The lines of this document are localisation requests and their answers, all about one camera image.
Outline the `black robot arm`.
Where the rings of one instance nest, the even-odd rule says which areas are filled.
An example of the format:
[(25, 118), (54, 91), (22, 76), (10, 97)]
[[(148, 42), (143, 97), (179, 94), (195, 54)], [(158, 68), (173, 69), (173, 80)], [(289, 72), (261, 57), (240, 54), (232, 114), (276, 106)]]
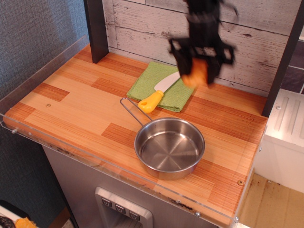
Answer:
[(180, 77), (188, 87), (210, 85), (223, 64), (234, 63), (234, 47), (219, 36), (222, 0), (188, 0), (189, 36), (170, 38), (170, 53), (177, 62)]

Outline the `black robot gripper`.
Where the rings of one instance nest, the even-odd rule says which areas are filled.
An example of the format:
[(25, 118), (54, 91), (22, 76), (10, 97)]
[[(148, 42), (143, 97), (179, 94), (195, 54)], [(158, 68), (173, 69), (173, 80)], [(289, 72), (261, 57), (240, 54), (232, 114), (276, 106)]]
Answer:
[(219, 16), (212, 14), (188, 14), (189, 37), (171, 38), (170, 53), (176, 59), (180, 75), (189, 75), (192, 69), (192, 58), (208, 58), (205, 53), (198, 53), (197, 49), (213, 48), (215, 58), (208, 58), (208, 85), (214, 82), (220, 73), (221, 65), (233, 64), (234, 47), (224, 43), (219, 36)]

